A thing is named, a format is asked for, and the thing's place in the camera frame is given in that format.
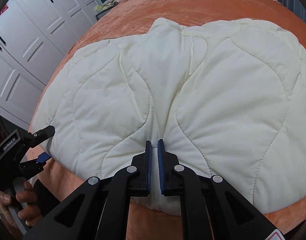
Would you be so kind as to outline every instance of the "bed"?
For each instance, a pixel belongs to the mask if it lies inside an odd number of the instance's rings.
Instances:
[[[41,99],[78,49],[100,40],[147,33],[154,20],[160,17],[185,26],[240,18],[267,20],[291,31],[306,49],[306,24],[274,0],[131,0],[113,8],[72,47],[54,72]],[[42,148],[36,147],[27,153],[27,157],[36,158],[42,152]],[[83,183],[82,179],[53,159],[48,161],[45,170],[38,177],[60,201]],[[306,219],[306,197],[265,216],[281,232],[287,233]],[[147,224],[151,225],[150,229],[145,226]],[[181,218],[150,210],[140,204],[131,204],[127,239],[157,239],[161,232],[165,238],[168,236],[170,239],[181,239]]]

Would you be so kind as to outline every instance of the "finger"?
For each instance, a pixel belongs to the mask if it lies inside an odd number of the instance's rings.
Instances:
[[[29,183],[28,181],[25,181],[25,182],[23,183],[23,186],[24,186],[25,190],[33,191],[33,186],[32,186],[31,183]]]
[[[16,199],[20,203],[28,202],[28,203],[36,203],[37,202],[37,196],[32,191],[21,191],[16,194]]]
[[[35,218],[41,214],[37,205],[27,205],[18,213],[18,217],[24,221]]]
[[[4,206],[10,205],[12,202],[11,196],[8,194],[5,194],[3,191],[0,191],[0,204]]]
[[[14,219],[12,215],[10,214],[10,211],[7,206],[9,206],[12,202],[11,197],[8,194],[5,194],[4,192],[0,191],[0,208],[3,212],[3,215],[5,216],[6,220],[9,222],[9,224],[15,228],[17,228],[16,223],[14,222]]]
[[[38,222],[40,222],[42,220],[43,216],[42,215],[38,215],[37,217],[35,218],[32,218],[32,219],[28,219],[26,220],[26,225],[29,226],[29,227],[33,227],[33,226],[36,226],[36,224]]]

